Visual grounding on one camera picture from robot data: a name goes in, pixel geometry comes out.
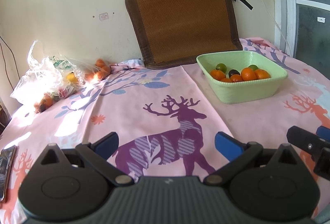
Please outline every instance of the square bowl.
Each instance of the square bowl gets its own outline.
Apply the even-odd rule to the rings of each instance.
[[[204,72],[207,81],[221,102],[225,104],[243,103],[270,97],[275,94],[279,86],[288,77],[285,69],[270,59],[253,51],[225,51],[199,55],[197,63]],[[225,83],[210,75],[217,64],[227,66],[226,76],[231,69],[241,70],[249,65],[257,65],[270,74],[269,79],[255,81]]]

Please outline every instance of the door frame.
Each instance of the door frame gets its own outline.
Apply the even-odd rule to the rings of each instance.
[[[285,51],[286,54],[294,57],[297,36],[297,2],[296,0],[274,0],[274,2],[275,20],[281,28],[282,34],[287,39],[289,46],[281,37],[276,26],[274,26],[274,44],[282,51]]]

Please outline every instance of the cream wall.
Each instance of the cream wall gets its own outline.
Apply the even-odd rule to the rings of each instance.
[[[273,41],[274,25],[261,1],[247,1],[253,11],[241,2],[234,3],[239,36],[261,36]],[[274,0],[264,1],[274,14]],[[109,19],[100,21],[99,14],[104,12]],[[124,0],[0,0],[0,33],[15,54],[21,76],[28,69],[26,57],[35,39],[44,43],[46,55],[59,52],[77,59],[94,61],[104,57],[116,62],[141,57]],[[15,85],[18,78],[14,63],[9,50],[4,50]],[[42,54],[42,48],[37,47],[36,58]],[[9,97],[11,87],[2,59],[0,85],[0,96],[12,114],[19,104]]]

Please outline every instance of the wire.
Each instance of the wire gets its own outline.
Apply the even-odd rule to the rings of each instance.
[[[0,36],[0,39],[3,40],[4,44],[7,46],[7,48],[8,48],[8,49],[10,50],[10,52],[12,53],[13,58],[14,58],[14,63],[15,63],[16,71],[17,71],[17,75],[19,76],[19,79],[20,79],[19,70],[18,70],[18,68],[17,68],[17,64],[16,64],[16,59],[15,59],[14,53],[13,53],[13,51],[11,50],[11,48],[9,48],[9,46],[7,45],[7,43],[5,42],[5,40],[2,38],[2,36]]]
[[[276,27],[278,28],[279,32],[281,33],[281,36],[282,36],[283,39],[285,40],[285,43],[287,44],[288,49],[289,49],[290,56],[293,57],[293,55],[292,55],[292,53],[291,53],[290,45],[289,45],[288,41],[286,40],[285,36],[283,35],[283,33],[282,33],[282,31],[281,31],[279,25],[277,24],[277,22],[275,21],[274,17],[271,15],[271,13],[269,12],[269,10],[267,9],[266,4],[264,3],[264,1],[261,0],[261,2],[262,2],[262,4],[264,5],[264,7],[265,7],[266,11],[268,12],[269,16],[271,17],[271,19],[273,19],[273,21],[274,21]]]
[[[9,76],[8,76],[6,60],[5,60],[5,56],[4,56],[4,54],[3,54],[3,50],[2,50],[2,45],[1,45],[1,43],[0,43],[0,47],[1,47],[1,52],[2,52],[3,61],[4,61],[4,63],[5,63],[5,71],[6,71],[7,79],[8,79],[8,81],[9,81],[10,86],[12,87],[12,89],[13,89],[13,91],[14,91],[14,87],[12,86],[12,83],[10,82],[10,79],[9,79]]]

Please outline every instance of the orange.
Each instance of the orange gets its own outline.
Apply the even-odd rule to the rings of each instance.
[[[94,73],[85,73],[85,80],[91,81],[94,78]]]
[[[216,69],[212,70],[210,72],[210,75],[212,76],[212,78],[214,78],[218,81],[220,81],[226,77],[226,75],[221,70],[216,70]]]
[[[233,82],[242,82],[243,81],[243,78],[238,75],[238,74],[234,74],[230,77],[230,79],[233,81]]]
[[[102,59],[97,59],[95,65],[97,67],[104,67],[105,66],[105,62]]]
[[[46,105],[46,108],[49,108],[53,105],[53,99],[51,96],[49,95],[45,96],[44,100],[45,100],[44,104]]]
[[[106,75],[109,75],[110,74],[110,71],[111,71],[111,69],[110,69],[110,67],[109,66],[103,66],[102,68],[101,68],[101,70],[100,71],[102,71],[104,74],[106,74]]]
[[[255,75],[257,76],[257,79],[269,79],[270,78],[269,73],[263,69],[255,70]]]
[[[245,82],[246,81],[254,81],[254,80],[257,79],[257,76],[255,75],[254,71],[249,67],[244,68],[241,71],[240,75],[242,76],[243,81],[245,81]]]
[[[224,78],[224,79],[222,79],[222,80],[220,80],[221,82],[233,82],[231,79],[229,79],[229,78]]]
[[[94,80],[96,80],[98,82],[103,80],[104,77],[105,77],[105,74],[102,71],[98,71],[94,74]]]

